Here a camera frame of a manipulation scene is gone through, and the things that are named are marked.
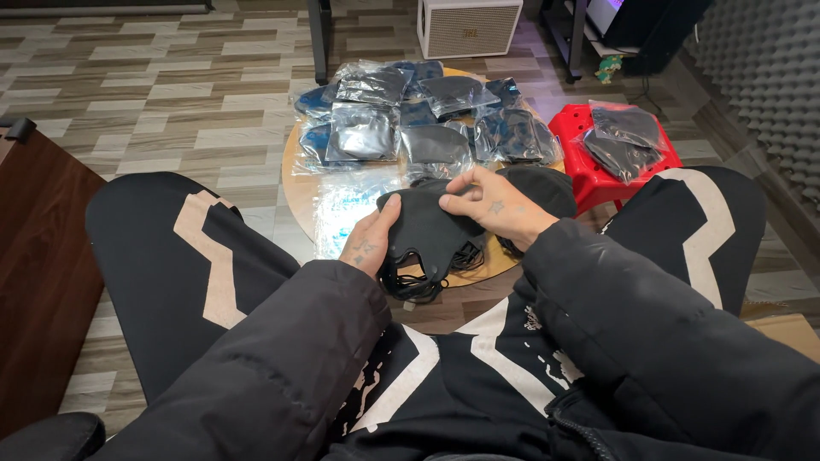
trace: round wooden table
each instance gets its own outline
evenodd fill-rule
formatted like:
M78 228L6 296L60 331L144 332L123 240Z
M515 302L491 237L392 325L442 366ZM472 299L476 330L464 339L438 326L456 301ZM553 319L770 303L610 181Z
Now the round wooden table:
M468 72L457 71L455 69L444 68L445 75L470 75ZM537 112L532 107L526 106L532 114L541 120ZM290 211L296 217L296 222L305 231L305 234L314 240L316 223L313 221L313 200L319 194L320 176L293 176L291 174L294 167L294 154L298 151L299 123L294 126L285 145L285 153L282 157L282 188L285 190L285 197L288 200ZM550 167L559 171L564 171L563 162L556 162ZM519 258L510 256L501 248L495 235L487 233L487 245L484 248L484 264L474 271L455 271L447 275L449 287L471 285L473 283L487 280L497 276L519 262ZM416 266L405 267L401 273L421 276L421 268Z

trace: small toy figure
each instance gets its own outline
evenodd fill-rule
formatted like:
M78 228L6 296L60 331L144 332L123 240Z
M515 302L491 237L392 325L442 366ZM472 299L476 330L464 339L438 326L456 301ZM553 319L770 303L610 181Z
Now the small toy figure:
M612 83L612 76L615 71L621 68L621 64L623 63L622 59L622 54L614 54L612 56L605 57L601 61L598 65L598 71L595 72L595 76L598 77L598 80L600 80L602 84Z

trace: jacket sleeve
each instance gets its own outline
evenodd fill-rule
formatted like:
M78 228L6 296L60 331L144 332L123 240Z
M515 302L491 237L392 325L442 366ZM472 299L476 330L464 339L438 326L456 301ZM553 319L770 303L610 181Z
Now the jacket sleeve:
M820 365L572 220L527 251L547 332L624 429L769 459L820 452Z
M93 460L310 461L389 321L364 272L309 262Z

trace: tattooed hand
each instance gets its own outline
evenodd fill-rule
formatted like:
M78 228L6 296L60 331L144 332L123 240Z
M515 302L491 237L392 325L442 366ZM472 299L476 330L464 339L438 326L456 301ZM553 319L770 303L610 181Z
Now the tattooed hand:
M401 209L401 196L393 194L381 213L376 210L357 222L344 244L339 260L360 269L375 280L387 254L387 231L399 219Z
M439 205L448 213L469 216L496 235L512 240L521 251L527 251L538 234L558 219L518 192L507 178L476 167L447 185L451 194L471 183L478 187L461 197L442 195Z

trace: black chair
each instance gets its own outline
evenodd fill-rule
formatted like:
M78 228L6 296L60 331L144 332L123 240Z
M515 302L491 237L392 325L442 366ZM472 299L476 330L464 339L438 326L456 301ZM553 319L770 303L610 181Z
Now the black chair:
M83 461L105 443L96 414L64 413L35 422L0 440L2 461Z

